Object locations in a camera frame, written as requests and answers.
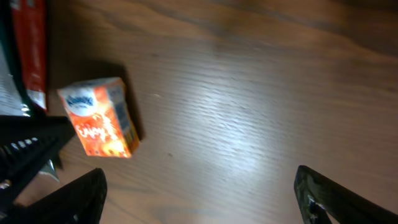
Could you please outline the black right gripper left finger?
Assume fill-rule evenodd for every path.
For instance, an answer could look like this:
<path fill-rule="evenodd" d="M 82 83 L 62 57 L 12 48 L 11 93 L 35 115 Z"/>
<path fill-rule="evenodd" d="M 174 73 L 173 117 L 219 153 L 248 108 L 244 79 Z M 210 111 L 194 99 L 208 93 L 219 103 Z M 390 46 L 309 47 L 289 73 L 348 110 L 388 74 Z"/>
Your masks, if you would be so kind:
<path fill-rule="evenodd" d="M 95 168 L 27 207 L 12 208 L 1 223 L 98 224 L 107 190 L 103 170 Z"/>

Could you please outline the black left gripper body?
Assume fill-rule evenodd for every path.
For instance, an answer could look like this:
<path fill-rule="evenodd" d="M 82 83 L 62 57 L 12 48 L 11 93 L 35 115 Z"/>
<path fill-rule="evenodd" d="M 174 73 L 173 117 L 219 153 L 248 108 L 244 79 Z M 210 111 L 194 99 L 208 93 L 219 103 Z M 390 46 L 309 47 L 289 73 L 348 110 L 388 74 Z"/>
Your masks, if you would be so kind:
<path fill-rule="evenodd" d="M 1 213 L 75 135 L 64 116 L 1 116 Z"/>

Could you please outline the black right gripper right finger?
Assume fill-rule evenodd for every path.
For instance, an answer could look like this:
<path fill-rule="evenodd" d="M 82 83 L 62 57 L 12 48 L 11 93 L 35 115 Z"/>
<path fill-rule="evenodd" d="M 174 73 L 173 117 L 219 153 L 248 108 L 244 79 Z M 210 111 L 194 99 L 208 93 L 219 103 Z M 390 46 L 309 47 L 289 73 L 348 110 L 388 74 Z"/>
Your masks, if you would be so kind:
<path fill-rule="evenodd" d="M 298 166 L 294 191 L 303 222 L 331 223 L 397 223 L 397 214 L 366 200 L 307 167 Z"/>

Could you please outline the green white 3M glove package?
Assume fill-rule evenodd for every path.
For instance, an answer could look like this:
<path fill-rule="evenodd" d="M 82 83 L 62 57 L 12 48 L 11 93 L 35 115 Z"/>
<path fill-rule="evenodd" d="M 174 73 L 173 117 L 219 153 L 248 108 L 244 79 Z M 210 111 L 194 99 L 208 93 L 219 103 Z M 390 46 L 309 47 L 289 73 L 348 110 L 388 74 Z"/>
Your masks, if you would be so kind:
<path fill-rule="evenodd" d="M 22 81 L 11 5 L 9 1 L 1 0 L 1 115 L 31 117 L 34 113 Z"/>

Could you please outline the orange Kleenex tissue pack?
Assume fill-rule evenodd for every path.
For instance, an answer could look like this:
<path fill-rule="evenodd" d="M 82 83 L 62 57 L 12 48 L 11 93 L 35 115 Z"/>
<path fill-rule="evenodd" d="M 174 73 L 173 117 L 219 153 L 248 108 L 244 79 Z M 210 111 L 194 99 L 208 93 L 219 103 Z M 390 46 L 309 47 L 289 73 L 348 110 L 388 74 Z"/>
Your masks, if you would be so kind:
<path fill-rule="evenodd" d="M 76 82 L 58 90 L 87 156 L 130 158 L 139 138 L 119 77 Z"/>

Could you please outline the red narrow packet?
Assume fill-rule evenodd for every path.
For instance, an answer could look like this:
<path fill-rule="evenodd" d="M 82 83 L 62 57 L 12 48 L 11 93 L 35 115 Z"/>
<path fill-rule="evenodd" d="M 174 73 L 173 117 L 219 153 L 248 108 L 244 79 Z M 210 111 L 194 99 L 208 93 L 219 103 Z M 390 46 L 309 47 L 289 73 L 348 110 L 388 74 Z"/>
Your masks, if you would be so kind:
<path fill-rule="evenodd" d="M 46 1 L 9 2 L 27 95 L 36 106 L 47 111 Z"/>

